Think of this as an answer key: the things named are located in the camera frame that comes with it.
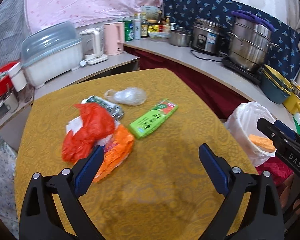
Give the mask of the orange foam net sleeve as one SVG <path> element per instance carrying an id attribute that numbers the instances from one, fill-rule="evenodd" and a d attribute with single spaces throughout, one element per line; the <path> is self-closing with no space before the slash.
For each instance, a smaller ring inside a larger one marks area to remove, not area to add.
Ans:
<path id="1" fill-rule="evenodd" d="M 269 138 L 261 137 L 258 135 L 250 134 L 248 139 L 258 148 L 265 152 L 275 152 L 276 148 Z"/>

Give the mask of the red plastic bag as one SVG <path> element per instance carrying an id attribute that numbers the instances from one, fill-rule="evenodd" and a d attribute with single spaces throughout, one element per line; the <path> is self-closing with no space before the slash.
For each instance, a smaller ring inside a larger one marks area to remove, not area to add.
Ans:
<path id="1" fill-rule="evenodd" d="M 108 111 L 97 103 L 76 104 L 80 111 L 83 126 L 74 133 L 69 131 L 63 141 L 62 159 L 75 163 L 86 158 L 94 147 L 95 142 L 115 131 L 115 122 Z"/>

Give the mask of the orange printed plastic bag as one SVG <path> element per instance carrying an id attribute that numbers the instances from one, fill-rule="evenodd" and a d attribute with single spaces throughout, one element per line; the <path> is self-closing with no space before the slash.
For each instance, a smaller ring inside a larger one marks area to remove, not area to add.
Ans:
<path id="1" fill-rule="evenodd" d="M 119 124 L 111 139 L 106 143 L 104 160 L 93 182 L 101 181 L 121 165 L 132 151 L 134 141 L 134 136 L 130 131 L 123 124 Z"/>

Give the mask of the dark green foil wrapper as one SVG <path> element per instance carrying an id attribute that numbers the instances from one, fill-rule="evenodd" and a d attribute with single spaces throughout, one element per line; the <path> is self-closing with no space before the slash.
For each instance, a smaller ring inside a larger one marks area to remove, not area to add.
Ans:
<path id="1" fill-rule="evenodd" d="M 121 108 L 121 106 L 112 103 L 106 99 L 103 99 L 99 96 L 92 95 L 87 99 L 83 99 L 81 103 L 91 103 L 94 102 L 99 106 L 103 107 L 108 111 L 111 117 L 117 121 L 121 120 L 124 117 L 125 112 Z"/>

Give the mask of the green carton box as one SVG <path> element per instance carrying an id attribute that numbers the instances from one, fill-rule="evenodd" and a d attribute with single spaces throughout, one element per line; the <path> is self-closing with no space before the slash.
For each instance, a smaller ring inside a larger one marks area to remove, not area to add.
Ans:
<path id="1" fill-rule="evenodd" d="M 161 100 L 144 115 L 129 124 L 129 131 L 136 139 L 144 138 L 158 129 L 177 109 L 168 99 Z"/>

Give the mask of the clear plastic bag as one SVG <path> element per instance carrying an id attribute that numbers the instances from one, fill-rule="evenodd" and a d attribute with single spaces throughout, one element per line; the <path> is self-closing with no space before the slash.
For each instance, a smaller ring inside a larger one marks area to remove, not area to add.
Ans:
<path id="1" fill-rule="evenodd" d="M 129 106 L 141 105 L 147 99 L 146 92 L 138 87 L 128 87 L 119 91 L 109 89 L 105 92 L 104 97 L 113 103 Z"/>

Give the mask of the yellow saucepan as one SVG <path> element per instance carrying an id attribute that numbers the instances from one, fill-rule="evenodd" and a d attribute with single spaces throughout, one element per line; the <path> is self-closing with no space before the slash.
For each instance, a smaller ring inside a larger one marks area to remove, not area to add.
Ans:
<path id="1" fill-rule="evenodd" d="M 294 80 L 290 80 L 290 83 L 292 84 L 293 91 L 283 102 L 283 105 L 290 114 L 300 114 L 300 85 L 298 85 Z"/>

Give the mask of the red cloth skirt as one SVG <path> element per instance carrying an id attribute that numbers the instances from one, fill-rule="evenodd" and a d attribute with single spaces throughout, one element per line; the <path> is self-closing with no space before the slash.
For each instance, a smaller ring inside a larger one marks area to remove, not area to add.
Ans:
<path id="1" fill-rule="evenodd" d="M 164 57 L 124 46 L 124 50 L 140 58 L 140 69 L 166 68 L 182 79 L 220 118 L 226 119 L 236 107 L 249 100 L 216 80 Z"/>

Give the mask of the large steel steamer pot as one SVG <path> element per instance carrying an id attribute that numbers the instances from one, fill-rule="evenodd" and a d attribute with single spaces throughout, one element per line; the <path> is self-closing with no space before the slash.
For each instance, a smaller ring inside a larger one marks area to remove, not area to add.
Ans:
<path id="1" fill-rule="evenodd" d="M 272 31 L 261 24 L 237 18 L 230 36 L 229 59 L 247 72 L 256 72 L 262 66 L 268 50 L 279 45 L 271 42 Z"/>

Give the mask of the small steel pot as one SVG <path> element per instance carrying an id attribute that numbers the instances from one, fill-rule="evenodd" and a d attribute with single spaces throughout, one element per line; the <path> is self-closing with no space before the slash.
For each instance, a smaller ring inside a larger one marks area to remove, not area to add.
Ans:
<path id="1" fill-rule="evenodd" d="M 188 47 L 192 35 L 183 30 L 172 30 L 168 38 L 169 44 L 177 47 Z"/>

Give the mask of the navy floral cloth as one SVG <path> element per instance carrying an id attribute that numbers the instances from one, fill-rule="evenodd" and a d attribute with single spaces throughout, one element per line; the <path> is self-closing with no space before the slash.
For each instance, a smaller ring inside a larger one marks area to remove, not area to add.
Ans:
<path id="1" fill-rule="evenodd" d="M 193 29 L 194 20 L 203 18 L 230 31 L 235 21 L 233 11 L 250 12 L 274 27 L 271 41 L 278 47 L 269 50 L 265 64 L 289 80 L 295 79 L 300 71 L 300 33 L 262 10 L 233 0 L 164 0 L 163 8 L 171 22 L 186 30 Z"/>

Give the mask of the white glass electric kettle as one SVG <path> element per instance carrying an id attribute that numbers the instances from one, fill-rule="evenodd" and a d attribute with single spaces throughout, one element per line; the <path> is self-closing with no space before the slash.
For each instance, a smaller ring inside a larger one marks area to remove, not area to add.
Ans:
<path id="1" fill-rule="evenodd" d="M 84 59 L 80 62 L 81 67 L 92 66 L 108 59 L 104 53 L 100 28 L 85 29 L 79 35 L 82 38 L 84 55 Z"/>

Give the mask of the dark soy sauce bottle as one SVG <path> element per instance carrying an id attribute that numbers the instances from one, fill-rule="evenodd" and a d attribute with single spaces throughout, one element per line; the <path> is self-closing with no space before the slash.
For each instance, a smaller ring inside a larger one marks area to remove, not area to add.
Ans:
<path id="1" fill-rule="evenodd" d="M 148 23 L 146 19 L 146 13 L 141 14 L 141 38 L 148 37 Z"/>

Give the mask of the pink electric kettle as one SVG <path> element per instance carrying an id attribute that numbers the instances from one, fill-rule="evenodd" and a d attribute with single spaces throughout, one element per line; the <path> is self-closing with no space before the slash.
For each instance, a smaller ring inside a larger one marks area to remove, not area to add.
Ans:
<path id="1" fill-rule="evenodd" d="M 109 56 L 123 53 L 123 44 L 125 42 L 124 23 L 105 23 L 103 30 L 105 53 Z"/>

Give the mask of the green tin can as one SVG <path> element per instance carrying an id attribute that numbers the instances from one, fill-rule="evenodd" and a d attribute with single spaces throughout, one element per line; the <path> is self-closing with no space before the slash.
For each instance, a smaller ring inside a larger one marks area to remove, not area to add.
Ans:
<path id="1" fill-rule="evenodd" d="M 125 41 L 134 40 L 134 24 L 132 20 L 124 21 Z"/>

